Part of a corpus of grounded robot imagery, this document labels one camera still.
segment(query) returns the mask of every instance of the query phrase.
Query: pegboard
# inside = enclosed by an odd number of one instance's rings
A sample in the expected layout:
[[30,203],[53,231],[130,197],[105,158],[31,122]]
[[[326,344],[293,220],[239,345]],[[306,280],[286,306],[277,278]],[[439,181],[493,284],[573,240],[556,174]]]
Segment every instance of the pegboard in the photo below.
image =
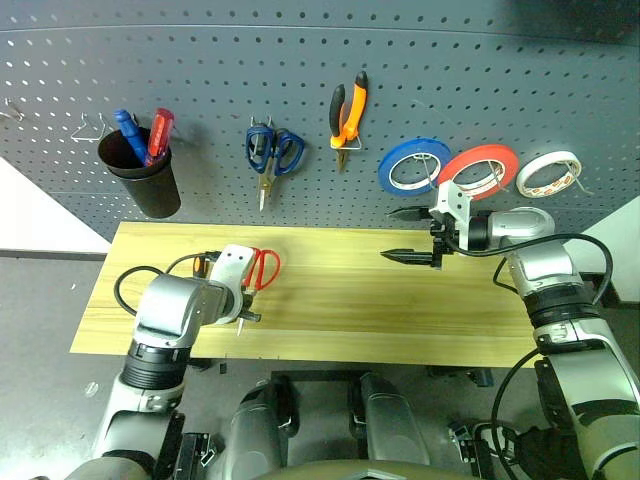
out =
[[[388,150],[419,136],[454,153],[504,143],[521,165],[573,151],[595,195],[574,185],[528,199],[512,184],[472,204],[544,208],[558,231],[582,231],[640,193],[635,4],[42,1],[10,2],[2,15],[0,98],[25,119],[0,119],[0,155],[109,240],[119,221],[148,219],[102,167],[97,143],[70,139],[82,112],[96,125],[102,113],[107,131],[117,108],[146,126],[156,107],[175,113],[182,208],[168,221],[423,228],[385,214],[431,204],[433,193],[394,197],[376,175]],[[329,102],[339,83],[351,94],[361,69],[364,149],[338,174]],[[307,144],[262,213],[244,158],[252,115]]]

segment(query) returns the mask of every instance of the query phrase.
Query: blue screwdriver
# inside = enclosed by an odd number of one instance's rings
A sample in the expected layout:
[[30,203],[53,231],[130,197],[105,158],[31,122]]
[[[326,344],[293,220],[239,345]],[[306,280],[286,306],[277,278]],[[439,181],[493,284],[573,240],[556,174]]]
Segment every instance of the blue screwdriver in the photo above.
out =
[[116,110],[113,112],[113,116],[116,122],[120,125],[120,131],[122,136],[127,139],[131,148],[140,160],[142,165],[145,165],[145,157],[147,155],[147,144],[140,135],[138,126],[131,119],[131,115],[124,109]]

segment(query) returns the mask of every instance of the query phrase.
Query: pen holder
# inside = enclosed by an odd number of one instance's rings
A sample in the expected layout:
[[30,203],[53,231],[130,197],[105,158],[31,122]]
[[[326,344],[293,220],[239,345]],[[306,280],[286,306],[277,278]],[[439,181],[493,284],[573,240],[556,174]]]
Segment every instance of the pen holder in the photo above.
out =
[[[149,130],[140,128],[145,142]],[[120,130],[104,137],[98,155],[109,171],[120,179],[140,210],[151,218],[170,217],[180,208],[180,195],[171,170],[171,149],[157,163],[144,167]]]

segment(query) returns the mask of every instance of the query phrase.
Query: blue scissors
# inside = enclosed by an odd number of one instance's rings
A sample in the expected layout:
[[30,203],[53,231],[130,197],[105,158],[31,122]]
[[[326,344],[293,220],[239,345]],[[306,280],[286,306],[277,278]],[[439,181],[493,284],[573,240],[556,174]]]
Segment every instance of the blue scissors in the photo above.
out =
[[274,130],[271,117],[267,123],[254,123],[247,130],[246,155],[249,165],[258,177],[258,202],[264,210],[275,179],[292,172],[300,163],[304,151],[304,140],[285,128]]

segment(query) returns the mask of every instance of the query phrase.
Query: red tape roll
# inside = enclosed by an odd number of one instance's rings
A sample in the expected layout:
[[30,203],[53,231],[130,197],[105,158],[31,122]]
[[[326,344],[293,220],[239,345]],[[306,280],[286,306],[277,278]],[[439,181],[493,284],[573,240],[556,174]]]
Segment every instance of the red tape roll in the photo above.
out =
[[453,180],[462,170],[481,162],[493,162],[495,175],[490,173],[485,178],[468,184],[459,184],[458,187],[472,197],[473,200],[487,198],[504,187],[514,179],[518,171],[518,156],[516,152],[506,145],[481,145],[462,152],[451,160],[440,173],[438,185]]

